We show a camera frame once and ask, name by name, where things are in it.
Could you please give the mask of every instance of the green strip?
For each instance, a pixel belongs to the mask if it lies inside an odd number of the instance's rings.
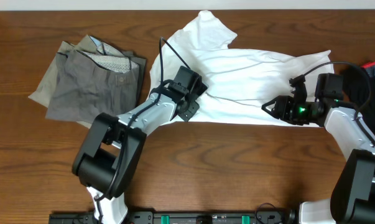
[[[249,224],[249,215],[243,215],[242,224]]]
[[[168,215],[162,215],[161,216],[161,224],[169,224],[169,216]]]

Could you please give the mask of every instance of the white t-shirt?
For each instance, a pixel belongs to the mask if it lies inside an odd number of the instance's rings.
[[[331,51],[293,57],[266,50],[229,49],[228,44],[236,37],[237,34],[210,11],[201,11],[197,18],[167,40],[208,86],[197,99],[200,109],[190,122],[290,126],[261,110],[262,104],[278,95],[292,96],[289,79],[329,62]],[[162,47],[162,55],[164,80],[174,79],[183,63],[166,45]],[[308,101],[314,100],[317,76],[333,72],[333,66],[326,65],[305,77]],[[150,77],[150,89],[153,89],[160,84],[159,56]],[[183,120],[177,116],[169,123],[175,121]]]

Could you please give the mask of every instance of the white wall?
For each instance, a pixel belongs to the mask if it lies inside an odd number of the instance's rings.
[[[0,11],[158,9],[375,9],[375,0],[0,0]]]

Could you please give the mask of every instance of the stack of clothes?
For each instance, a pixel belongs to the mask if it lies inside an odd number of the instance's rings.
[[[371,101],[361,113],[364,122],[375,134],[375,62],[367,63],[361,68],[368,74],[372,88]],[[343,91],[348,95],[349,100],[357,106],[363,105],[369,95],[366,80],[352,68],[342,71],[341,74],[343,75]]]
[[[92,37],[62,42],[30,99],[48,108],[46,118],[87,128],[97,115],[113,116],[137,106],[146,60]]]

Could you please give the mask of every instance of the wooden table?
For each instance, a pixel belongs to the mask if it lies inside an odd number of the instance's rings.
[[[294,56],[331,49],[332,60],[375,60],[375,11],[213,13],[238,34],[231,48]],[[197,14],[0,12],[0,223],[46,223],[53,211],[93,208],[71,173],[87,129],[46,120],[46,108],[27,98],[61,41],[77,43],[91,34],[147,58],[143,101],[158,38],[170,37]],[[158,211],[297,206],[330,197],[344,163],[322,128],[171,124],[147,139],[126,203]]]

